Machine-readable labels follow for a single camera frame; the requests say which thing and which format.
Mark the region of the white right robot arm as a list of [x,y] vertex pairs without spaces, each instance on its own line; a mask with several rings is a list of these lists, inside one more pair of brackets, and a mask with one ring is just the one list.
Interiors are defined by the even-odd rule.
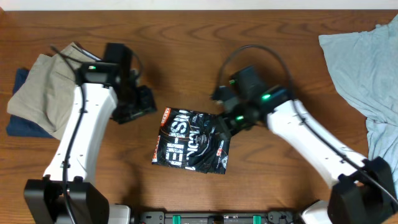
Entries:
[[299,215],[301,223],[383,223],[397,214],[397,198],[389,164],[352,150],[327,131],[281,86],[234,92],[219,86],[212,99],[223,104],[226,125],[238,132],[262,121],[289,143],[331,189]]

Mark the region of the black orange-patterned sports shirt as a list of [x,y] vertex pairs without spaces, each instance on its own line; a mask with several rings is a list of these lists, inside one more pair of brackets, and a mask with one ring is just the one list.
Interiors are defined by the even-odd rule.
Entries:
[[230,139],[221,135],[216,115],[166,107],[152,164],[201,173],[225,174]]

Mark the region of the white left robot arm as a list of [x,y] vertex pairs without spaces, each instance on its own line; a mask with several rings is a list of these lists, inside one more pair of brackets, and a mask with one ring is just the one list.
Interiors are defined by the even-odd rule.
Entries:
[[76,71],[73,108],[60,145],[24,199],[36,223],[133,223],[127,205],[95,187],[96,163],[109,120],[123,124],[156,111],[152,92],[136,85],[129,63],[85,62]]

